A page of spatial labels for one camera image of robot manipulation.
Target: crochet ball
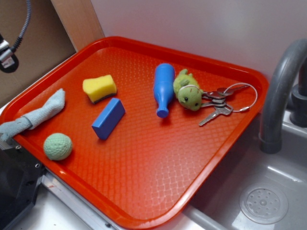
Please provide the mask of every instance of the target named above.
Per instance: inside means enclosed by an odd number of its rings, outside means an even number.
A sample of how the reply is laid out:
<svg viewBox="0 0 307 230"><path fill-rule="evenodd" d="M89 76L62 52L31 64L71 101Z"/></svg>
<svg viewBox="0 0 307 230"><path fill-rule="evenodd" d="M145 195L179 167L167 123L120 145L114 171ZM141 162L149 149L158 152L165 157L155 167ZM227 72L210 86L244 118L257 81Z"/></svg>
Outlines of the crochet ball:
<svg viewBox="0 0 307 230"><path fill-rule="evenodd" d="M44 142L44 152L50 160L63 160L70 155L71 151L71 139L62 133L54 133Z"/></svg>

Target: blue toy bottle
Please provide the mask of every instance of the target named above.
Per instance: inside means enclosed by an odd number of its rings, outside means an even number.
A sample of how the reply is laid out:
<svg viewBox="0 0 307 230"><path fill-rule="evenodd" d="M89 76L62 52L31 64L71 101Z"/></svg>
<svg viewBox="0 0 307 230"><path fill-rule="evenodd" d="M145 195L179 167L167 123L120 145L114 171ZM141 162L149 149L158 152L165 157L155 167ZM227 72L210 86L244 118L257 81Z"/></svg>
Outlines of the blue toy bottle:
<svg viewBox="0 0 307 230"><path fill-rule="evenodd" d="M157 115L160 118L168 116L167 105L174 97L173 82L175 79L174 67L170 64L160 64L155 69L153 93L158 102Z"/></svg>

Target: stainless steel sink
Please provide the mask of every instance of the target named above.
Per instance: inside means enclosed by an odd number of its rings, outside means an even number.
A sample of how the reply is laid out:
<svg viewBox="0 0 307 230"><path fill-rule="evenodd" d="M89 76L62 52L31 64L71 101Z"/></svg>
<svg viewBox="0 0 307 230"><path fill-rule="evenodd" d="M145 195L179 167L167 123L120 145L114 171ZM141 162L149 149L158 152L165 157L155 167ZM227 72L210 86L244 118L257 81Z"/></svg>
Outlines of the stainless steel sink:
<svg viewBox="0 0 307 230"><path fill-rule="evenodd" d="M190 202L199 219L213 220L205 229L306 229L307 130L283 122L282 150L266 154L259 127L260 116Z"/></svg>

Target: gray faucet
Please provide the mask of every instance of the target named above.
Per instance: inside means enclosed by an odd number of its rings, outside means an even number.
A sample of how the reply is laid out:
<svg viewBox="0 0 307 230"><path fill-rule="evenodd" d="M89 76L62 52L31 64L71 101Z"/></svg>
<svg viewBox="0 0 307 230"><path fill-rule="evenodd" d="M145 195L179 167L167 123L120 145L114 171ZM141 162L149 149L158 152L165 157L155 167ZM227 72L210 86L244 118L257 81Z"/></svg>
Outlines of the gray faucet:
<svg viewBox="0 0 307 230"><path fill-rule="evenodd" d="M293 87L297 75L298 84ZM287 104L292 111L291 122L307 127L307 39L293 42L274 71L261 116L261 151L277 153L281 150L283 116Z"/></svg>

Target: gray cloth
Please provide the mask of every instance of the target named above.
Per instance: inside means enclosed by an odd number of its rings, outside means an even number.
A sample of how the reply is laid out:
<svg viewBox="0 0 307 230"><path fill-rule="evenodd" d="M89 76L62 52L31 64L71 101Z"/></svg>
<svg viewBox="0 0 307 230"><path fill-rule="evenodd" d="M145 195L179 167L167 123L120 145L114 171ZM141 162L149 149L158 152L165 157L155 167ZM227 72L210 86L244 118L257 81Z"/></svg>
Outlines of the gray cloth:
<svg viewBox="0 0 307 230"><path fill-rule="evenodd" d="M60 89L56 91L43 105L43 107L33 110L15 121L10 121L0 125L0 133L2 141L7 141L16 134L26 130L34 129L42 122L52 118L58 114L65 105L65 91Z"/></svg>

